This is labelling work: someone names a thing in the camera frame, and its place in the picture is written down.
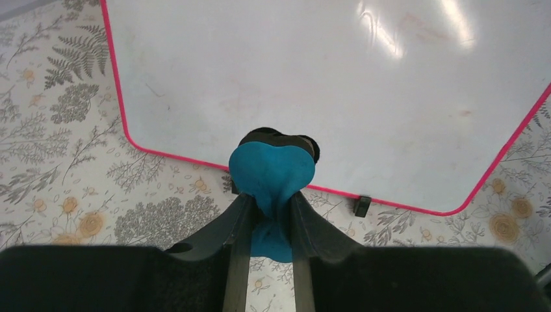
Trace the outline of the blue heart eraser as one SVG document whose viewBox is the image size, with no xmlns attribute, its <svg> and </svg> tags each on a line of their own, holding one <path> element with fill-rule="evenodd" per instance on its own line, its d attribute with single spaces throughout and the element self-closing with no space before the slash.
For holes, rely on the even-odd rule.
<svg viewBox="0 0 551 312">
<path fill-rule="evenodd" d="M 251 256 L 292 262 L 289 201 L 312 180 L 320 148 L 307 135 L 273 128 L 250 131 L 229 159 L 237 190 L 251 196 L 261 215 L 253 230 Z"/>
</svg>

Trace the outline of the pink framed whiteboard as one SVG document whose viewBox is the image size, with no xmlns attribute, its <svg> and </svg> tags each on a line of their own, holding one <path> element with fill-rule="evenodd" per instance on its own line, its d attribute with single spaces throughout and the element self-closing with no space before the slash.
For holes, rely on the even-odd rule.
<svg viewBox="0 0 551 312">
<path fill-rule="evenodd" d="M 122 123 L 226 169 L 251 130 L 307 135 L 311 188 L 463 210 L 550 95 L 549 1 L 102 1 Z"/>
</svg>

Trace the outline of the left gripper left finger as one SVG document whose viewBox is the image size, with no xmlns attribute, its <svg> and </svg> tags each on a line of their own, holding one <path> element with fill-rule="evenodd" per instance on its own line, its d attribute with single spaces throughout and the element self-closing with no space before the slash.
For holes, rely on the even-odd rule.
<svg viewBox="0 0 551 312">
<path fill-rule="evenodd" d="M 179 260 L 173 276 L 177 311 L 244 311 L 257 206 L 241 194 L 217 218 L 166 250 Z"/>
</svg>

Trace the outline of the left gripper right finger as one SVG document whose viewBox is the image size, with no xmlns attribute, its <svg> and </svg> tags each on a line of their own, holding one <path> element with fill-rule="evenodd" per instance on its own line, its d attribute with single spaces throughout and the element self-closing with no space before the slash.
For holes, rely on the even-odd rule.
<svg viewBox="0 0 551 312">
<path fill-rule="evenodd" d="M 301 192 L 290 199 L 290 241 L 297 311 L 338 311 L 338 273 L 362 245 L 321 217 Z"/>
</svg>

